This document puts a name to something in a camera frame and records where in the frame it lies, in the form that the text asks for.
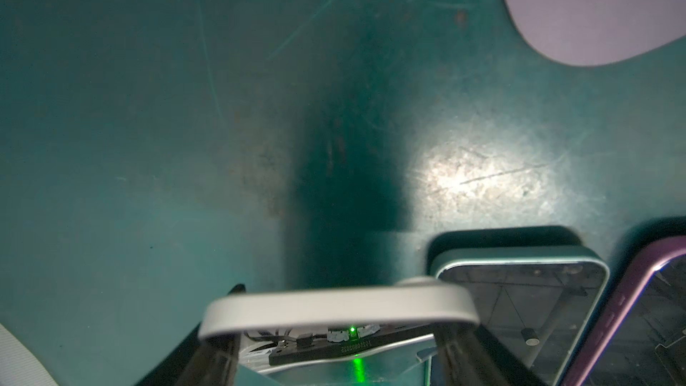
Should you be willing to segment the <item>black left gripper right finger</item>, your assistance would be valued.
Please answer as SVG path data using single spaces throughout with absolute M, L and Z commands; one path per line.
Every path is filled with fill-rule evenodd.
M 481 325 L 437 323 L 433 335 L 445 385 L 544 384 Z

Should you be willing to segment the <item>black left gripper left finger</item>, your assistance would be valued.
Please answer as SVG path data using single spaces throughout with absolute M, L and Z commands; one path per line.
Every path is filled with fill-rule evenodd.
M 200 339 L 201 323 L 136 385 L 233 385 L 239 364 L 237 332 Z

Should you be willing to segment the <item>silver phone black screen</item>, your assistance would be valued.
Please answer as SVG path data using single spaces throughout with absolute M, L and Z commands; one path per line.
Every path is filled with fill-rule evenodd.
M 610 275 L 583 246 L 451 249 L 429 272 L 468 289 L 482 325 L 548 385 L 561 383 Z

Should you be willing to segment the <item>purple phone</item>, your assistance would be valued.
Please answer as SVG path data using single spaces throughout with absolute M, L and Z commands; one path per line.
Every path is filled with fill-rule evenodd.
M 560 383 L 685 384 L 683 235 L 634 257 Z

